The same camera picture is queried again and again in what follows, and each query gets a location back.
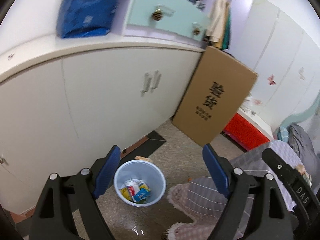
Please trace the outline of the blue shopping bag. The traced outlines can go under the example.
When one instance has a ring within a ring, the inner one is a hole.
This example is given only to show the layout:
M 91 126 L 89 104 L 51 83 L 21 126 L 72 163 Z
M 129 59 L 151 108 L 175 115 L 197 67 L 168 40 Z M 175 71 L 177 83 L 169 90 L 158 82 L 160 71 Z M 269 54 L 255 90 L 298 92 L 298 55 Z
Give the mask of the blue shopping bag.
M 62 0 L 56 24 L 60 38 L 105 36 L 119 0 Z

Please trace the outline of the red storage box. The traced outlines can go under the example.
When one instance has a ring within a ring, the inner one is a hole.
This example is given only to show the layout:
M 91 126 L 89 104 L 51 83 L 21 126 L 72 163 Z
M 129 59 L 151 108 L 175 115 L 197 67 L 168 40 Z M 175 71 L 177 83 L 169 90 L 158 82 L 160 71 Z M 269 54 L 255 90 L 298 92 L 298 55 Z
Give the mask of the red storage box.
M 223 132 L 247 151 L 270 141 L 238 113 L 233 116 Z

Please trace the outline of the grey folded blanket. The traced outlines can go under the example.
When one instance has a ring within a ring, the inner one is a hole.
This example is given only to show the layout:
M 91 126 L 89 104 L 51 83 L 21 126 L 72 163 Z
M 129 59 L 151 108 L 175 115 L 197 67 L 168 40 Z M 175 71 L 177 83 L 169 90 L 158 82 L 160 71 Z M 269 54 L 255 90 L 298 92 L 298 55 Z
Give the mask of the grey folded blanket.
M 313 183 L 319 180 L 319 157 L 315 153 L 309 135 L 302 126 L 295 123 L 288 128 L 280 126 L 277 139 L 290 145 L 311 176 Z

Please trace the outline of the grey plaid bed sheet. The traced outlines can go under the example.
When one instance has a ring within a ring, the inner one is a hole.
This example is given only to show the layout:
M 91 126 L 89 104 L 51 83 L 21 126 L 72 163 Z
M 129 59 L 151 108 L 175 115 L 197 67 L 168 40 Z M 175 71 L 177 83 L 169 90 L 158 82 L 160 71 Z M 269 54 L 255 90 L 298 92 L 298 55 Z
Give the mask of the grey plaid bed sheet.
M 218 193 L 227 199 L 207 239 L 234 239 L 250 195 L 253 204 L 242 239 L 294 239 L 297 230 L 292 226 L 291 214 L 276 179 L 280 179 L 296 202 L 295 214 L 300 220 L 304 205 L 299 194 L 309 186 L 296 169 L 271 149 L 264 150 L 262 157 L 276 174 L 267 173 L 262 177 L 233 167 L 226 158 L 218 156 L 210 144 L 204 145 L 202 157 Z

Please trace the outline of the light blue trash bin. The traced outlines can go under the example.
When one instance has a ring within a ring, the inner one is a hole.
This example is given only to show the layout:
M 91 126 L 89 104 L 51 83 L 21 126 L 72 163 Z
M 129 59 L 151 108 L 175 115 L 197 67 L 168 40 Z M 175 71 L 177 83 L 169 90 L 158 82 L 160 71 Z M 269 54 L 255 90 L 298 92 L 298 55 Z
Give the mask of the light blue trash bin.
M 153 163 L 132 160 L 121 165 L 113 179 L 118 197 L 134 207 L 147 207 L 157 203 L 165 193 L 166 180 Z

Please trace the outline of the white low cabinet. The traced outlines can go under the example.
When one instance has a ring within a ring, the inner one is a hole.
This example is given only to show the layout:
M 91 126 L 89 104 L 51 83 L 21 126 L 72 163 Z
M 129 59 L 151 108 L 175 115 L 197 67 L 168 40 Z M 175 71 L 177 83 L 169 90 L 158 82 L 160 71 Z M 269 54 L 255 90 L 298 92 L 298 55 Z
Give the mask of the white low cabinet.
M 49 175 L 76 174 L 175 113 L 202 49 L 153 38 L 27 42 L 1 55 L 1 206 L 32 209 Z

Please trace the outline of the hanging clothes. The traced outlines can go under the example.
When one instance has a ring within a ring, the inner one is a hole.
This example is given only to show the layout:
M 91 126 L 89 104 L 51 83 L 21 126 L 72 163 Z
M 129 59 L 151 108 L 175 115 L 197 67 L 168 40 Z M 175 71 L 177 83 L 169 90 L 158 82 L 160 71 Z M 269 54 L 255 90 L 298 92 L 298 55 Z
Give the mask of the hanging clothes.
M 210 23 L 205 38 L 211 46 L 221 49 L 229 15 L 229 1 L 215 0 L 209 14 Z

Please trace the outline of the pink butterfly wall sticker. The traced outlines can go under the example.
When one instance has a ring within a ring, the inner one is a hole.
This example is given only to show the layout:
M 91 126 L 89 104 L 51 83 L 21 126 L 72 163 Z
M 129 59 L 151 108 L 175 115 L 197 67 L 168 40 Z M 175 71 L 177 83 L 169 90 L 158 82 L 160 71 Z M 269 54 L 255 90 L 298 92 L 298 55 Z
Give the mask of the pink butterfly wall sticker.
M 274 75 L 272 74 L 272 75 L 270 75 L 268 78 L 267 78 L 267 80 L 268 80 L 268 84 L 269 85 L 276 85 L 276 82 L 274 81 Z

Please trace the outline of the mint green bed headboard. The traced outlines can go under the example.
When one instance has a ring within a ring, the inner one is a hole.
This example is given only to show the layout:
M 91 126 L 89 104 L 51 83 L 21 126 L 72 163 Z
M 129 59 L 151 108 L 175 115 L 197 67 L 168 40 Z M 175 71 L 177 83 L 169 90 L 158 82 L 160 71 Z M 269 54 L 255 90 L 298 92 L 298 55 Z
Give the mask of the mint green bed headboard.
M 308 118 L 312 117 L 319 111 L 319 94 L 317 98 L 314 100 L 313 104 L 305 111 L 292 114 L 288 116 L 284 121 L 280 124 L 280 127 L 288 128 L 292 124 L 298 124 L 306 121 Z

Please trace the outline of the mint green drawer unit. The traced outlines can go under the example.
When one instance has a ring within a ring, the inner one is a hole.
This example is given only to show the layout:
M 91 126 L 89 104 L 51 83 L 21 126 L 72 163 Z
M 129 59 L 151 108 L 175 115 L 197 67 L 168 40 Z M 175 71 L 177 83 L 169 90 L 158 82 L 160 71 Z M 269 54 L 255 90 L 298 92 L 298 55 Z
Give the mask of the mint green drawer unit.
M 201 40 L 209 17 L 187 0 L 133 0 L 127 24 Z

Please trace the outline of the large cardboard box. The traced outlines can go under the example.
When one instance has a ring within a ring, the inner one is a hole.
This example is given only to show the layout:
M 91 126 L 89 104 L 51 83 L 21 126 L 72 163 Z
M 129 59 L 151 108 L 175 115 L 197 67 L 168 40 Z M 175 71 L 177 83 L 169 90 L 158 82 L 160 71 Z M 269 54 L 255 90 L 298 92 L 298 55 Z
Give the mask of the large cardboard box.
M 227 126 L 258 75 L 231 55 L 207 46 L 172 123 L 204 146 Z

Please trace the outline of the pink fringed floor rug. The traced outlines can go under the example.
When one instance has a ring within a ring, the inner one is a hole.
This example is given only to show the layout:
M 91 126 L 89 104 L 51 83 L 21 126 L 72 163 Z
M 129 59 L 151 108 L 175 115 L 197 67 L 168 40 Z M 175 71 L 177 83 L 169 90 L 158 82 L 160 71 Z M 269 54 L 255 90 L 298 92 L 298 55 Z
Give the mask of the pink fringed floor rug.
M 174 208 L 192 219 L 192 223 L 175 223 L 167 230 L 167 239 L 208 239 L 217 218 L 194 211 L 187 207 L 187 194 L 190 184 L 173 186 L 167 195 L 167 200 Z

